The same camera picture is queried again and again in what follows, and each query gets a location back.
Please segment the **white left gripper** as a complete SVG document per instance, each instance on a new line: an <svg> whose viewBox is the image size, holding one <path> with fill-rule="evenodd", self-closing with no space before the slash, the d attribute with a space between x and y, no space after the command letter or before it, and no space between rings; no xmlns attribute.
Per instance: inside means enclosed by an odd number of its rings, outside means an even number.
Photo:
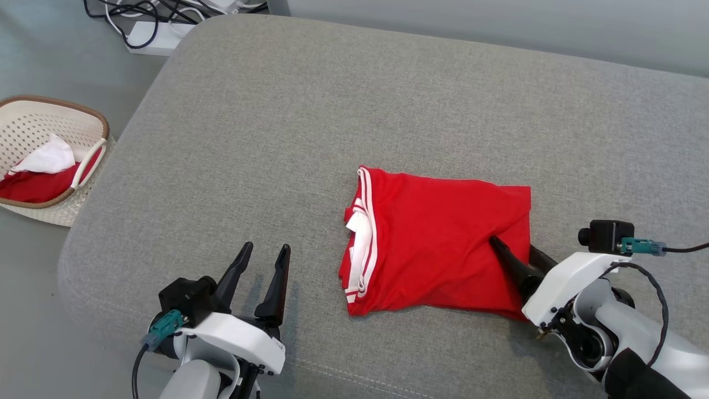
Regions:
<svg viewBox="0 0 709 399"><path fill-rule="evenodd" d="M253 242L246 242L220 278L215 289L215 311L232 311L230 305L253 248ZM266 328L279 328L282 324L290 256L290 245L282 245L268 291L256 306L254 315ZM178 333L174 351L182 364L203 360L215 368L235 371L237 361L243 360L269 375L281 374L285 364L285 346L281 341L233 315L211 313L196 328L180 328Z"/></svg>

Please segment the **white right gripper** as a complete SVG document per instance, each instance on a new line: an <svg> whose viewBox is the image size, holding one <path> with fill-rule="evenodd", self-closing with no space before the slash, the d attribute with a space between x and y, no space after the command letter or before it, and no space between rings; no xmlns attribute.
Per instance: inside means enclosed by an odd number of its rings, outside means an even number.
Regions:
<svg viewBox="0 0 709 399"><path fill-rule="evenodd" d="M583 289L610 271L614 263L631 261L630 256L576 252L558 264L547 253L530 245L529 266L519 260L499 237L490 237L489 244L525 303L522 313L538 328L542 324L551 324L553 308L560 310L566 306Z"/></svg>

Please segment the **red Bulls jersey white sleeves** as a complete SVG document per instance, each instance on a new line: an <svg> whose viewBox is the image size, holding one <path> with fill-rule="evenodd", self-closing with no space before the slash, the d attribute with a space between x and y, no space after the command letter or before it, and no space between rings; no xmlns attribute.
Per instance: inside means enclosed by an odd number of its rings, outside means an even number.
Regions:
<svg viewBox="0 0 709 399"><path fill-rule="evenodd" d="M529 260L532 190L360 166L338 272L350 316L436 306L526 321L491 237Z"/></svg>

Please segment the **red garment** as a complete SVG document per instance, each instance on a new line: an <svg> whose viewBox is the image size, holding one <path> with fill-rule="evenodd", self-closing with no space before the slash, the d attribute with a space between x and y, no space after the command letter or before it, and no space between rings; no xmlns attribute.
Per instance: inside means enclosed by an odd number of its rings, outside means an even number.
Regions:
<svg viewBox="0 0 709 399"><path fill-rule="evenodd" d="M80 162L58 173L8 172L0 179L0 204L25 208L48 208L55 206L78 192L80 185L73 186L78 176Z"/></svg>

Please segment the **grey fabric sofa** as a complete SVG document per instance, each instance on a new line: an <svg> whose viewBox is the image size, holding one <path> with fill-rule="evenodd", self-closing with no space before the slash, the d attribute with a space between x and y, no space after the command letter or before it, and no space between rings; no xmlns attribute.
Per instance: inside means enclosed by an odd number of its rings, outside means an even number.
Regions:
<svg viewBox="0 0 709 399"><path fill-rule="evenodd" d="M709 242L709 79L281 16L197 26L155 79L69 230L60 297L132 360L175 278L255 250L234 309L284 243L284 373L265 399L605 399L558 339L500 316L350 318L337 270L360 165L532 189L556 260L592 219Z"/></svg>

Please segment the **cream perforated laundry basket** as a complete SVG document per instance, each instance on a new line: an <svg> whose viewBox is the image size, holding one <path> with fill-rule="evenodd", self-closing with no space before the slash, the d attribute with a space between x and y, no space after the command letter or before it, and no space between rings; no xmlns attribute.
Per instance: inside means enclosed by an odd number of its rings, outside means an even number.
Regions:
<svg viewBox="0 0 709 399"><path fill-rule="evenodd" d="M66 189L39 203L0 197L0 207L71 227L116 144L108 121L94 109L60 99L21 95L0 101L0 181L52 134L82 156Z"/></svg>

